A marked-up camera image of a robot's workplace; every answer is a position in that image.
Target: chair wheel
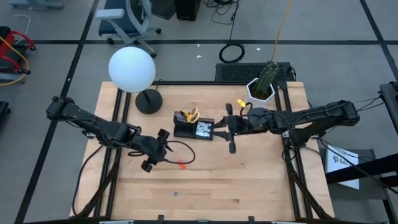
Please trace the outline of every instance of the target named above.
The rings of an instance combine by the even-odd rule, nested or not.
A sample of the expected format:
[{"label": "chair wheel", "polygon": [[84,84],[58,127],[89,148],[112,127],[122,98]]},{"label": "chair wheel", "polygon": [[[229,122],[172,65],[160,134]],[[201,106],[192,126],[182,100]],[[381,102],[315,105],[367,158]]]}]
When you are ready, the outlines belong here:
[{"label": "chair wheel", "polygon": [[108,38],[108,39],[106,39],[106,41],[108,44],[114,44],[114,41],[112,38]]}]

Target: floor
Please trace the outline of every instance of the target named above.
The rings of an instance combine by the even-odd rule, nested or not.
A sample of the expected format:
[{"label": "floor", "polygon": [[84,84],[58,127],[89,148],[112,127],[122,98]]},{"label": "floor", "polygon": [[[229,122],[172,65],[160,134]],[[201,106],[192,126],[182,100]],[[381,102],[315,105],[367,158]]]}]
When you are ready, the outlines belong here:
[{"label": "floor", "polygon": [[[28,55],[32,74],[26,83],[0,88],[1,100],[8,101],[12,110],[0,127],[1,223],[14,223],[45,137],[53,133],[45,118],[51,98],[63,90],[94,112],[100,84],[109,80],[108,61],[122,45],[107,45],[98,36],[100,22],[87,22],[90,10],[103,8],[104,2],[64,0],[62,11],[30,11],[14,9],[8,0],[0,0],[0,26],[24,32],[26,18],[11,16],[27,15],[32,19],[28,36],[38,43],[37,50]],[[241,0],[232,36],[247,42],[241,62],[270,59],[287,2]],[[398,60],[397,8],[396,0],[294,1],[275,60],[295,67],[313,105],[377,96],[380,84],[398,77],[394,62]],[[202,4],[195,22],[180,21],[175,15],[169,21],[154,17],[153,23],[163,29],[160,35],[148,36],[161,40],[150,41],[157,51],[157,79],[215,79],[218,52],[231,26],[213,23],[212,13],[213,9]],[[225,22],[229,18],[215,17]],[[238,53],[228,49],[225,58]],[[397,153],[398,137],[384,106],[363,111],[358,125],[336,128],[325,139],[342,148],[373,148],[377,157]],[[79,131],[57,125],[25,222],[68,217],[85,145]],[[398,208],[398,197],[391,197]],[[332,201],[342,220],[387,220],[381,202],[333,196]]]}]

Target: lamp base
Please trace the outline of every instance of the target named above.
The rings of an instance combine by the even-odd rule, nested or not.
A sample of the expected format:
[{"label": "lamp base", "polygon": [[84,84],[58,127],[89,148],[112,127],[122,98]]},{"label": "lamp base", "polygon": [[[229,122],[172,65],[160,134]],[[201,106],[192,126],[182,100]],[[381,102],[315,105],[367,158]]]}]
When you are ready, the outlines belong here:
[{"label": "lamp base", "polygon": [[157,90],[144,90],[137,95],[136,106],[137,109],[144,114],[156,113],[163,104],[162,95]]}]

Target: yellow cable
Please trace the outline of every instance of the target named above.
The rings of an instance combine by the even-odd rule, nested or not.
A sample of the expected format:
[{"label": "yellow cable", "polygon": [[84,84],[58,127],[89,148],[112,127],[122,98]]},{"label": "yellow cable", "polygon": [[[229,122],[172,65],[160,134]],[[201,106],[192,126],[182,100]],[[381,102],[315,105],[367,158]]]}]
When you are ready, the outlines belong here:
[{"label": "yellow cable", "polygon": [[275,53],[276,53],[276,45],[278,44],[279,34],[280,34],[280,31],[282,30],[282,26],[284,25],[284,22],[285,22],[285,19],[286,19],[286,15],[289,12],[289,9],[290,9],[291,5],[292,5],[292,0],[289,0],[289,4],[287,5],[287,8],[285,10],[284,18],[282,19],[282,22],[280,23],[278,34],[276,35],[276,40],[275,40],[275,45],[274,45],[274,52],[272,53],[271,62],[274,61],[274,57],[275,57]]},{"label": "yellow cable", "polygon": [[[9,45],[9,44],[7,43],[7,41],[4,40],[2,37],[0,37],[0,40],[2,40],[9,48],[11,48],[11,50],[15,51],[15,53],[17,53],[22,59],[24,59],[24,61],[25,61],[25,63],[26,63],[26,70],[29,71],[29,62],[26,60],[26,58],[25,58],[21,53],[19,53],[14,47],[12,47],[11,45]],[[14,80],[14,81],[9,82],[9,83],[0,84],[0,86],[12,85],[12,84],[14,84],[14,83],[17,83],[17,82],[21,81],[23,78],[25,78],[25,74],[21,75],[21,77],[19,77],[17,80]]]}]

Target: wooden table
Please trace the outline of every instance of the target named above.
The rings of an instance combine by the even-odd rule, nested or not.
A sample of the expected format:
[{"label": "wooden table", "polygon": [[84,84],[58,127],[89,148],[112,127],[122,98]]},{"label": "wooden table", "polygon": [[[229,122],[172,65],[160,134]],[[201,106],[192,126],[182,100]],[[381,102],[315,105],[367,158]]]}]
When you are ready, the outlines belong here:
[{"label": "wooden table", "polygon": [[[293,111],[308,108],[303,83],[288,83]],[[237,99],[244,99],[245,86],[164,85],[159,86],[163,106],[156,114],[140,113],[132,95],[128,123],[142,127],[143,135],[157,136],[160,128],[173,133],[173,113],[198,107],[202,118],[219,121],[226,115],[225,104],[231,103],[234,114],[240,110]],[[111,120],[117,88],[104,82],[99,94],[95,115]],[[282,109],[284,109],[281,92]],[[124,105],[121,105],[119,119]],[[275,101],[268,107],[276,110]],[[248,216],[261,220],[294,220],[286,166],[281,158],[282,141],[279,135],[265,133],[238,136],[236,154],[230,154],[228,143],[219,137],[212,141],[175,138],[189,144],[197,159],[182,170],[178,165],[161,162],[151,173],[141,169],[145,157],[129,157],[123,149],[119,169],[112,219],[156,220],[227,220],[245,221]],[[188,161],[191,152],[179,144],[171,145],[170,160]],[[308,147],[318,150],[317,142]],[[98,147],[96,139],[88,140],[85,159]],[[98,188],[103,166],[102,150],[86,166],[76,198],[80,211]],[[302,149],[302,161],[309,191],[330,215],[333,214],[328,186],[320,156]],[[301,216],[305,217],[301,191],[297,188]],[[108,193],[104,195],[101,214],[104,214]]]}]

